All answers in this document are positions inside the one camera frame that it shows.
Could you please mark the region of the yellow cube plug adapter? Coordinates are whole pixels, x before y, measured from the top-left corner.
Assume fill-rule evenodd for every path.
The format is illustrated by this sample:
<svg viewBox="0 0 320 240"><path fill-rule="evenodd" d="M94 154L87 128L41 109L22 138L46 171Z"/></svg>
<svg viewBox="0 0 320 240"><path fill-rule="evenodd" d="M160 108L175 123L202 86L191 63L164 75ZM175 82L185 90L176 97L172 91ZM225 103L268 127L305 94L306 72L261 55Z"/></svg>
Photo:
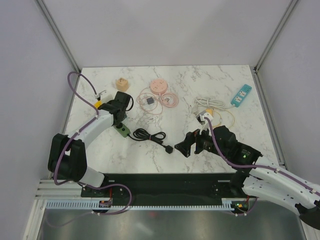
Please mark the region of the yellow cube plug adapter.
<svg viewBox="0 0 320 240"><path fill-rule="evenodd" d="M94 107L95 107L96 109L98 109L102 104L103 104L102 101L99 100L99 101L97 101L97 102L94 104Z"/></svg>

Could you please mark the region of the green power strip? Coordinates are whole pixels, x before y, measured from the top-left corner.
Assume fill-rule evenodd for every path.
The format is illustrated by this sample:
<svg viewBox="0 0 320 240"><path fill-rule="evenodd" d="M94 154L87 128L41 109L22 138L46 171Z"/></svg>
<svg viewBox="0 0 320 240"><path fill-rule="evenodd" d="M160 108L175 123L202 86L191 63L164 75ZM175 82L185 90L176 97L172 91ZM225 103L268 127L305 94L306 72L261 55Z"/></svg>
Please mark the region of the green power strip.
<svg viewBox="0 0 320 240"><path fill-rule="evenodd" d="M118 125L115 125L114 128L124 138L127 138L131 134L130 129L122 122L120 122Z"/></svg>

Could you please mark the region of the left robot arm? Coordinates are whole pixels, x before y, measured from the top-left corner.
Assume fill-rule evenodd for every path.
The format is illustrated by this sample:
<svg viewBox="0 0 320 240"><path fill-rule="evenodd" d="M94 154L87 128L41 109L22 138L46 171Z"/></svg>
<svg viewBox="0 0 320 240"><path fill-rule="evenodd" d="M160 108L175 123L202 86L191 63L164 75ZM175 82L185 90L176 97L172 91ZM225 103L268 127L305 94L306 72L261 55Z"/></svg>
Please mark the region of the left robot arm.
<svg viewBox="0 0 320 240"><path fill-rule="evenodd" d="M84 126L69 134L56 134L51 142L48 170L55 184L67 181L85 184L99 197L106 196L110 185L105 175L88 166L86 149L106 129L122 128L122 121L134 105L131 95L118 91L115 98L95 107L96 114Z"/></svg>

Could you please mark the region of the pink small plug adapter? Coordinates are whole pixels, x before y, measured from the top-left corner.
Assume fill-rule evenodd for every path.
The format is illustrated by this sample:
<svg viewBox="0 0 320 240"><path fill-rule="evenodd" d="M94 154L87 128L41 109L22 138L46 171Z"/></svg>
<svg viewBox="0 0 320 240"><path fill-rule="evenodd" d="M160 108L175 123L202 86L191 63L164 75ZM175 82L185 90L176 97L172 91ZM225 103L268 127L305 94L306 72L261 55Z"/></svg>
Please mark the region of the pink small plug adapter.
<svg viewBox="0 0 320 240"><path fill-rule="evenodd" d="M212 108L207 108L205 111L212 116L214 115L214 110Z"/></svg>

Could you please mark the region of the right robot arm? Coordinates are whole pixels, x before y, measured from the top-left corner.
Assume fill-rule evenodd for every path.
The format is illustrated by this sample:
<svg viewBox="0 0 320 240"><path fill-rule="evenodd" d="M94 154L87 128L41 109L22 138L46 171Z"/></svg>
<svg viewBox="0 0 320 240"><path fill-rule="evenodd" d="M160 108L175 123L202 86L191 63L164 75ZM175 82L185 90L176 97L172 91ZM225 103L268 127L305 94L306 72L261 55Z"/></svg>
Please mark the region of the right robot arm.
<svg viewBox="0 0 320 240"><path fill-rule="evenodd" d="M229 184L235 197L243 194L282 206L299 216L308 226L320 228L320 186L270 161L253 147L239 142L226 126L188 132L174 147L186 158L195 145L220 156L236 173Z"/></svg>

